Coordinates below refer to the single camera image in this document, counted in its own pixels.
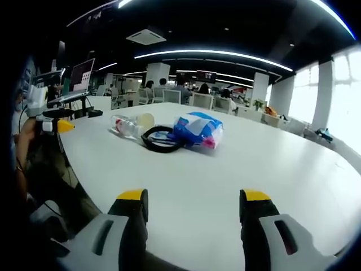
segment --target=white table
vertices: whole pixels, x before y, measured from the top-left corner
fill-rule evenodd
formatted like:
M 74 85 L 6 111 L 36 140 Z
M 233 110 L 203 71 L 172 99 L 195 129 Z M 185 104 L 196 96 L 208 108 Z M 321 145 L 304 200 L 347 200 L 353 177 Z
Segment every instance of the white table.
M 110 133 L 110 118 L 150 112 L 156 124 L 202 111 L 224 123 L 224 137 L 212 155 L 180 149 L 159 154 Z M 74 121 L 61 134 L 81 185 L 107 213 L 118 194 L 147 188 L 147 250 L 189 270 L 245 267 L 239 190 L 268 194 L 314 237 L 325 255 L 338 252 L 358 230 L 361 176 L 339 154 L 267 125 L 219 112 L 160 103 L 105 112 Z

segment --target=water bottle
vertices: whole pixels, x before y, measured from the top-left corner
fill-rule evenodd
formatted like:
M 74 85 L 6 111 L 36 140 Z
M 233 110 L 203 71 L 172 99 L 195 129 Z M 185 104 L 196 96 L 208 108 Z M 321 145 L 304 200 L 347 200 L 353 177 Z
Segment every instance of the water bottle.
M 126 138 L 138 139 L 145 132 L 143 126 L 138 125 L 136 118 L 113 115 L 112 130 Z

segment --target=ceiling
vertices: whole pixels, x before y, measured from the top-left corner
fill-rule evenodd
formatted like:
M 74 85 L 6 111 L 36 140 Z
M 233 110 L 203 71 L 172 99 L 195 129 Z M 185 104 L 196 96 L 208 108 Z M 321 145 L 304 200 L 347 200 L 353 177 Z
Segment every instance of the ceiling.
M 104 69 L 104 73 L 145 71 L 148 63 L 164 61 L 171 65 L 173 74 L 177 69 L 203 69 L 252 79 L 256 71 L 272 72 L 270 79 L 274 82 L 293 73 L 231 55 L 181 53 L 134 57 L 168 50 L 220 50 L 268 59 L 296 71 L 356 43 L 330 14 L 311 0 L 132 0 L 121 9 L 117 2 L 106 5 L 67 27 L 108 1 L 74 2 L 77 1 L 62 1 L 61 16 L 46 26 L 49 33 L 46 38 L 55 47 L 54 41 L 65 41 L 69 65 L 84 61 L 91 50 L 95 51 L 95 69 L 118 63 Z M 351 16 L 355 7 L 337 0 L 327 1 L 327 5 L 343 18 L 356 37 L 360 36 L 357 18 Z M 156 28 L 166 41 L 144 46 L 126 40 L 148 26 Z

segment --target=white column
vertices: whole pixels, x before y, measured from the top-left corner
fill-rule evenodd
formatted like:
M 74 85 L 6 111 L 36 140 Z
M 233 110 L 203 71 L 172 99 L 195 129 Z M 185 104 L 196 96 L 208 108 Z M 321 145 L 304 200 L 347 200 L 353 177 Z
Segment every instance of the white column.
M 280 81 L 272 86 L 268 105 L 276 110 L 278 115 L 288 116 L 294 87 L 294 76 Z
M 107 73 L 107 75 L 105 76 L 105 85 L 106 85 L 106 87 L 109 88 L 112 83 L 113 83 L 113 74 L 112 73 Z
M 270 77 L 268 75 L 264 75 L 263 73 L 256 72 L 256 74 L 254 75 L 252 98 L 250 101 L 251 107 L 253 101 L 256 99 L 266 100 L 269 79 Z
M 149 80 L 154 82 L 153 86 L 159 86 L 159 80 L 166 78 L 168 81 L 170 65 L 163 63 L 152 63 L 147 67 L 146 83 Z
M 318 94 L 314 119 L 311 129 L 326 128 L 328 116 L 331 110 L 332 88 L 333 88 L 332 61 L 325 62 L 319 66 Z

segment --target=blue plastic bag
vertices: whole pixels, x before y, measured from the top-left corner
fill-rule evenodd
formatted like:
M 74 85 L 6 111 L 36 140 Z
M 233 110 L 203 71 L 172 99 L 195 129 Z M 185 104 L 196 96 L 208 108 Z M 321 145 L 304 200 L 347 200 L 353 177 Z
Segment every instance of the blue plastic bag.
M 223 137 L 223 122 L 202 112 L 191 112 L 179 117 L 173 134 L 190 145 L 215 149 Z

